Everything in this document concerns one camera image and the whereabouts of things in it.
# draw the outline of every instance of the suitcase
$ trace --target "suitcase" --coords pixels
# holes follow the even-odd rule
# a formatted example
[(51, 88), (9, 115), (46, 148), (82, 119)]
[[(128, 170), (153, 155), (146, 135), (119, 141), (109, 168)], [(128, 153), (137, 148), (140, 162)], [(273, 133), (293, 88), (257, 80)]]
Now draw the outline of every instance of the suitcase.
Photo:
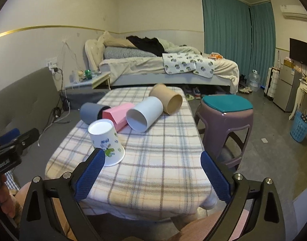
[(279, 70), (274, 67), (268, 68), (264, 97), (273, 100), (276, 92)]

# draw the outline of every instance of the blue laundry basket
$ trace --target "blue laundry basket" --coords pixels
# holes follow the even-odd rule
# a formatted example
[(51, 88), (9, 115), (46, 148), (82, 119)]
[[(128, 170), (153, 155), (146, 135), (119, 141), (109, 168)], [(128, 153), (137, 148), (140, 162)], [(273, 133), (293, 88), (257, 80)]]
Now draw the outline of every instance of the blue laundry basket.
[(302, 113), (300, 111), (296, 112), (293, 126), (290, 132), (292, 138), (297, 142), (302, 142), (307, 134), (307, 123), (301, 119), (301, 115)]

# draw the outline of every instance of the air conditioner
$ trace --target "air conditioner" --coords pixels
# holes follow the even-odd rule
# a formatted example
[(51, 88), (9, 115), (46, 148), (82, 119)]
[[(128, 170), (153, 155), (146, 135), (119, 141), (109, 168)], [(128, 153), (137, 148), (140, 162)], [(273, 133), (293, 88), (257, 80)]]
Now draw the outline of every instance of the air conditioner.
[(281, 11), (286, 18), (307, 21), (307, 11), (302, 5), (281, 5)]

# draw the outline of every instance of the white vanity table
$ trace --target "white vanity table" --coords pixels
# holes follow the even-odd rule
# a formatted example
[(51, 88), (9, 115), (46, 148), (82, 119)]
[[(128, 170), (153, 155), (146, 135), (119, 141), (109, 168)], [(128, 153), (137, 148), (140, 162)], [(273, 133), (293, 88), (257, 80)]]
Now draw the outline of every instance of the white vanity table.
[(297, 89), (294, 108), (291, 115), (289, 116), (289, 119), (291, 119), (295, 115), (295, 112), (298, 109), (302, 112), (304, 110), (307, 110), (307, 83), (303, 80), (300, 81), (301, 83)]

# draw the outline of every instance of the tan paper tube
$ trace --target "tan paper tube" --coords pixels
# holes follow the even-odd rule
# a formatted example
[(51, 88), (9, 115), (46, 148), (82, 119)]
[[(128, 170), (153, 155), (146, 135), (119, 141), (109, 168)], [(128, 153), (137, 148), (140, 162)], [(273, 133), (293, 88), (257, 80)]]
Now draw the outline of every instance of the tan paper tube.
[(177, 112), (182, 105), (181, 95), (168, 89), (164, 84), (156, 84), (149, 96), (157, 97), (162, 102), (163, 111), (169, 115)]

